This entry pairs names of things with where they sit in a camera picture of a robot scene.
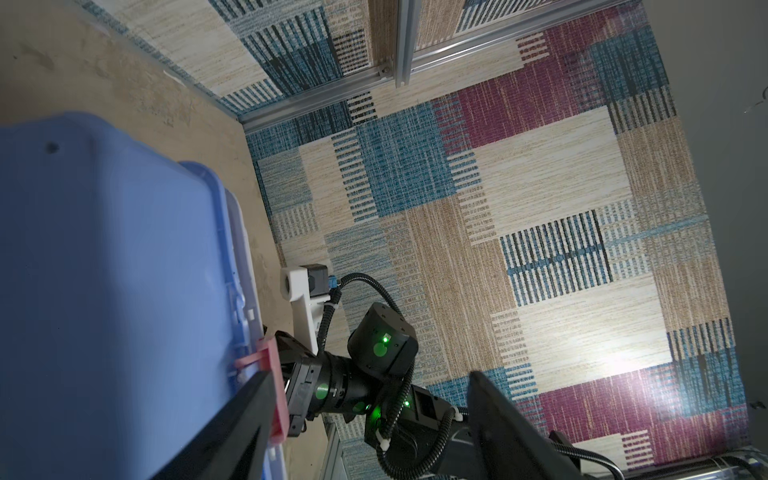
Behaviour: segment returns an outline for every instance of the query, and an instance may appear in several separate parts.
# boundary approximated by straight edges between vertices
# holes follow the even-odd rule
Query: pink clip
[[[275,380],[275,417],[270,432],[270,445],[275,446],[285,442],[288,436],[288,402],[283,384],[283,370],[280,368],[280,355],[277,352],[277,340],[274,336],[264,337],[256,344],[256,352],[235,360],[235,368],[242,370],[252,363],[258,362],[259,370],[272,371]]]

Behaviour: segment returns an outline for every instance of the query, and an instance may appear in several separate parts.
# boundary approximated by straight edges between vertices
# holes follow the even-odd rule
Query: white bracket
[[[293,310],[293,338],[317,355],[317,330],[323,320],[323,304],[331,297],[310,298],[310,279],[303,266],[288,266],[280,273],[280,292]]]

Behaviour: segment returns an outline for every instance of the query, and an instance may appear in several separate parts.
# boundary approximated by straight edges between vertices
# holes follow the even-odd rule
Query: gray wall
[[[768,0],[644,0],[723,271],[748,402],[768,406]],[[768,450],[768,410],[748,408]]]

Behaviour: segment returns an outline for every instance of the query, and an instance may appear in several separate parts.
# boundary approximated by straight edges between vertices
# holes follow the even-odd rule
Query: blue plastic bin
[[[261,336],[239,207],[89,114],[0,152],[0,478],[150,478],[233,395],[249,316]]]

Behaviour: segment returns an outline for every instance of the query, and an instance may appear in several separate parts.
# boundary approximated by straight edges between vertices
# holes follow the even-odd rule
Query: beige floor
[[[292,331],[240,124],[74,3],[0,2],[0,125],[67,110],[97,114],[175,161],[212,167],[243,209],[263,321],[271,331]],[[286,444],[290,478],[316,478],[322,466],[323,425],[308,423]]]

